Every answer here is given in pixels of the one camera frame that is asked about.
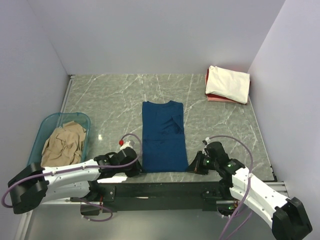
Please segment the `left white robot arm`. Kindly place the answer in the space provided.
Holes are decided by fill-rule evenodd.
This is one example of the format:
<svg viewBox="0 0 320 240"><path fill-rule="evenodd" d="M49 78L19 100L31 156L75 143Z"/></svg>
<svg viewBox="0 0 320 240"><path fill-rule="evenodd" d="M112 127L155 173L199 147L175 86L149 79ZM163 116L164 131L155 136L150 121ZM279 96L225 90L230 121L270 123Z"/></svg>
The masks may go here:
<svg viewBox="0 0 320 240"><path fill-rule="evenodd" d="M98 180L109 179L118 173L127 177L140 174L139 155L131 147L119 152L99 155L75 165L42 167L35 162L25 167L8 182L7 194L11 205L2 199L6 208L15 214L34 210L41 203L63 198L79 198L86 201L100 200L110 193Z"/></svg>

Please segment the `blue t shirt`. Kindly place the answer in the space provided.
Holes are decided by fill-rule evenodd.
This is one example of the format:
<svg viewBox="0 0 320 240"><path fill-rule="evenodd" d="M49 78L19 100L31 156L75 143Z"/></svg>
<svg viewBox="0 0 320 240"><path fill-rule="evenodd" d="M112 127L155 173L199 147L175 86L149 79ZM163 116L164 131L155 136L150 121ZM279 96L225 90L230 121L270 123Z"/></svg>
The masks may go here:
<svg viewBox="0 0 320 240"><path fill-rule="evenodd" d="M147 173L185 172L188 164L181 102L142 103L142 167Z"/></svg>

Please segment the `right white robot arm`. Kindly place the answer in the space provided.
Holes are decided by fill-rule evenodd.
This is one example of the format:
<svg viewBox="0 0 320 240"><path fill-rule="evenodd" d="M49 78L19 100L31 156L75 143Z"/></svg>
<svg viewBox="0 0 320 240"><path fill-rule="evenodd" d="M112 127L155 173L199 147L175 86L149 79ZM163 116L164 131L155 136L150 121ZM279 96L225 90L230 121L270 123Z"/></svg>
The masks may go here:
<svg viewBox="0 0 320 240"><path fill-rule="evenodd" d="M289 198L252 174L243 163L229 158L220 142L211 142L198 151L186 169L189 173L207 175L216 171L221 180L214 190L203 193L205 199L223 201L232 199L237 206L224 207L222 215L237 215L246 205L271 228L277 240L302 240L313 230L303 203Z"/></svg>

